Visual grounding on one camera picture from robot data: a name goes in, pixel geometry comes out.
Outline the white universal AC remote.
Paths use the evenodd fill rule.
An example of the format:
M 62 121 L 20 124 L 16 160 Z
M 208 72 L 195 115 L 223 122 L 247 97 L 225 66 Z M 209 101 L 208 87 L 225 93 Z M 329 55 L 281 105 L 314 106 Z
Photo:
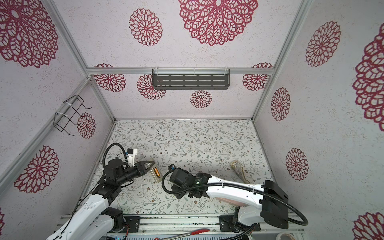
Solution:
M 162 181 L 162 178 L 163 178 L 163 175 L 162 175 L 162 172 L 161 170 L 159 169 L 158 165 L 157 164 L 154 164 L 151 169 L 150 169 L 150 172 L 154 178 L 154 181 L 156 183 L 160 183 Z

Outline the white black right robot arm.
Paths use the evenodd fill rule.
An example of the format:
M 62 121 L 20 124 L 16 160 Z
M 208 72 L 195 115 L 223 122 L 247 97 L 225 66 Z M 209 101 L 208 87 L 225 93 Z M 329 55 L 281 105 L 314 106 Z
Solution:
M 206 173 L 192 175 L 176 168 L 170 175 L 172 194 L 181 199 L 217 198 L 238 205 L 234 223 L 249 227 L 254 223 L 266 223 L 279 229 L 289 228 L 288 207 L 279 201 L 288 202 L 288 195 L 273 181 L 263 184 L 242 184 L 220 179 Z

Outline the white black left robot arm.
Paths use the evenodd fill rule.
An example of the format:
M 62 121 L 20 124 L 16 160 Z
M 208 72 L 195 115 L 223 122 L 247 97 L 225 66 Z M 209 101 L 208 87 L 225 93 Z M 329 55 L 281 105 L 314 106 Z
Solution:
M 126 162 L 113 159 L 104 167 L 105 178 L 91 192 L 87 201 L 48 240 L 98 240 L 110 231 L 124 228 L 123 211 L 111 207 L 126 183 L 144 176 L 154 161 L 141 161 L 125 168 Z

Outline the orange AA battery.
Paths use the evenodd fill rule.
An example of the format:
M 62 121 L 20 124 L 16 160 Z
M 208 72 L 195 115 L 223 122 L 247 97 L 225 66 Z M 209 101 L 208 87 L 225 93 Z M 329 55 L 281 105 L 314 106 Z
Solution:
M 156 168 L 154 169 L 154 172 L 155 172 L 155 174 L 156 174 L 157 178 L 160 178 L 160 177 L 161 177 L 161 175 L 160 175 L 159 171 L 158 171 Z

